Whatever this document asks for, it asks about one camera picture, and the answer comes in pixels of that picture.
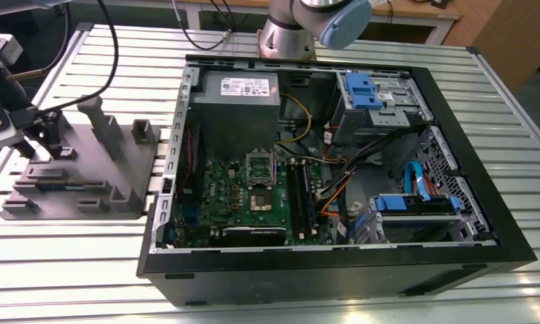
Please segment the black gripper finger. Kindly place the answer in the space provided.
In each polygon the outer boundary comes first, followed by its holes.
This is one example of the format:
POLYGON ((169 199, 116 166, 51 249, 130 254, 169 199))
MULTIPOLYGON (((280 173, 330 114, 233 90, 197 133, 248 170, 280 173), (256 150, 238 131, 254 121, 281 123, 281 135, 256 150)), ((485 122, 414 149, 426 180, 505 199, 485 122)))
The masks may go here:
POLYGON ((14 149, 26 159, 30 159, 34 156, 34 147, 29 144, 29 142, 23 138, 21 139, 19 142, 14 144, 14 149))
POLYGON ((53 159, 62 153, 63 133, 72 128, 61 111, 46 113, 34 118, 30 126, 30 139, 47 151, 53 159))

